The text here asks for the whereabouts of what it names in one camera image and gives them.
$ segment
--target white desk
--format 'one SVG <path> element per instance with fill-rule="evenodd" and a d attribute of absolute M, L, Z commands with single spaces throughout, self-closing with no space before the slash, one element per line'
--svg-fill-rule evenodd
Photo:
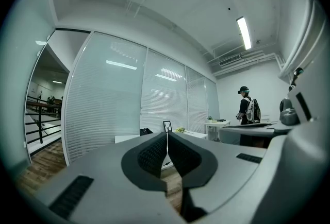
<path fill-rule="evenodd" d="M 116 135 L 114 137 L 114 143 L 117 144 L 117 143 L 120 143 L 120 142 L 123 142 L 123 141 L 127 141 L 129 139 L 133 139 L 133 138 L 136 138 L 136 137 L 140 137 L 139 134 L 134 134 L 134 135 Z"/>
<path fill-rule="evenodd" d="M 206 123 L 205 124 L 205 132 L 206 132 L 207 135 L 209 135 L 209 127 L 222 128 L 222 127 L 229 126 L 229 125 L 230 125 L 229 120 L 226 120 L 225 122 Z"/>
<path fill-rule="evenodd" d="M 200 138 L 200 139 L 206 139 L 207 140 L 207 138 L 208 138 L 207 134 L 199 133 L 199 132 L 193 132 L 193 131 L 185 130 L 184 134 L 194 136 L 194 137 L 197 137 L 197 138 Z"/>

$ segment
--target white backpack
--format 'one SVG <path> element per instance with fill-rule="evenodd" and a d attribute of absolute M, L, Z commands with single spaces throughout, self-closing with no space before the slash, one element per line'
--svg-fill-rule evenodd
<path fill-rule="evenodd" d="M 244 99 L 249 102 L 245 112 L 247 120 L 253 123 L 259 123 L 261 118 L 261 111 L 257 100 L 253 99 L 251 101 L 249 98 Z"/>

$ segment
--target desk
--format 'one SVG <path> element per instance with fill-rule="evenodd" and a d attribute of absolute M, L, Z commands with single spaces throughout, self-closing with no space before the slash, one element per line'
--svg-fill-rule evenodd
<path fill-rule="evenodd" d="M 200 139 L 206 139 L 207 140 L 207 138 L 208 138 L 207 134 L 199 133 L 199 132 L 193 132 L 193 131 L 185 130 L 184 134 L 194 136 L 194 137 L 197 137 L 197 138 L 200 138 Z"/>
<path fill-rule="evenodd" d="M 278 135 L 285 135 L 296 125 L 287 126 L 281 122 L 247 124 L 237 126 L 227 126 L 221 128 L 220 141 L 228 144 L 239 144 L 241 135 L 248 135 L 254 137 L 265 137 L 272 139 Z"/>
<path fill-rule="evenodd" d="M 130 140 L 130 139 L 136 138 L 136 137 L 140 137 L 140 135 L 139 134 L 134 134 L 134 135 L 116 135 L 114 137 L 114 143 L 117 144 L 117 143 L 120 143 L 120 142 L 123 142 L 123 141 L 127 141 L 127 140 Z"/>
<path fill-rule="evenodd" d="M 230 124 L 230 121 L 229 120 L 226 120 L 224 122 L 216 122 L 216 123 L 206 123 L 205 124 L 205 132 L 206 134 L 208 135 L 208 131 L 209 131 L 209 127 L 215 127 L 215 128 L 222 128 L 222 127 L 225 127 L 225 126 L 229 126 Z"/>

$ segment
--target black vent slot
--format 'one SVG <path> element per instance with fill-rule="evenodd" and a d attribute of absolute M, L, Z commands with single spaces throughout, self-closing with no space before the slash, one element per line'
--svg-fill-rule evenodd
<path fill-rule="evenodd" d="M 160 180 L 161 165 L 167 155 L 166 146 L 166 133 L 162 132 L 128 150 L 121 163 L 123 173 L 128 180 L 143 190 L 166 192 L 166 182 Z"/>
<path fill-rule="evenodd" d="M 301 105 L 301 107 L 302 107 L 302 109 L 303 109 L 303 111 L 305 113 L 306 119 L 307 120 L 310 120 L 311 119 L 311 114 L 310 114 L 310 111 L 308 109 L 308 106 L 306 104 L 306 101 L 305 101 L 303 95 L 301 94 L 301 92 L 299 92 L 296 95 L 296 97 L 297 97 L 297 100 L 299 101 L 299 103 L 300 103 L 300 105 Z"/>
<path fill-rule="evenodd" d="M 257 164 L 260 164 L 260 162 L 262 160 L 261 157 L 251 156 L 251 155 L 246 154 L 246 153 L 240 153 L 236 157 L 239 158 L 239 159 L 246 160 L 246 161 L 249 161 L 249 162 L 252 162 L 252 163 L 257 163 Z"/>
<path fill-rule="evenodd" d="M 158 141 L 146 147 L 139 153 L 139 166 L 146 172 L 160 178 L 161 165 L 167 154 L 166 145 L 166 137 L 161 137 Z"/>
<path fill-rule="evenodd" d="M 94 179 L 78 176 L 49 207 L 51 211 L 68 219 Z"/>
<path fill-rule="evenodd" d="M 181 177 L 201 164 L 201 155 L 176 138 L 168 137 L 168 146 L 169 156 Z"/>

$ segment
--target glass wall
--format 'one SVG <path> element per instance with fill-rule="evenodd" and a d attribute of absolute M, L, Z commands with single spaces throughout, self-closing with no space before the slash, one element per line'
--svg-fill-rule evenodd
<path fill-rule="evenodd" d="M 188 129 L 193 132 L 205 132 L 208 116 L 204 76 L 186 67 L 188 92 Z"/>
<path fill-rule="evenodd" d="M 208 116 L 211 116 L 213 119 L 220 119 L 217 85 L 208 78 L 205 78 L 205 87 Z"/>
<path fill-rule="evenodd" d="M 185 66 L 148 51 L 143 79 L 141 128 L 164 131 L 163 121 L 172 129 L 188 128 Z"/>
<path fill-rule="evenodd" d="M 65 108 L 69 161 L 114 143 L 116 135 L 139 134 L 146 48 L 94 33 L 73 72 Z"/>
<path fill-rule="evenodd" d="M 73 68 L 64 108 L 70 163 L 116 136 L 162 132 L 167 120 L 173 131 L 204 133 L 207 116 L 219 118 L 213 82 L 136 43 L 94 33 Z"/>

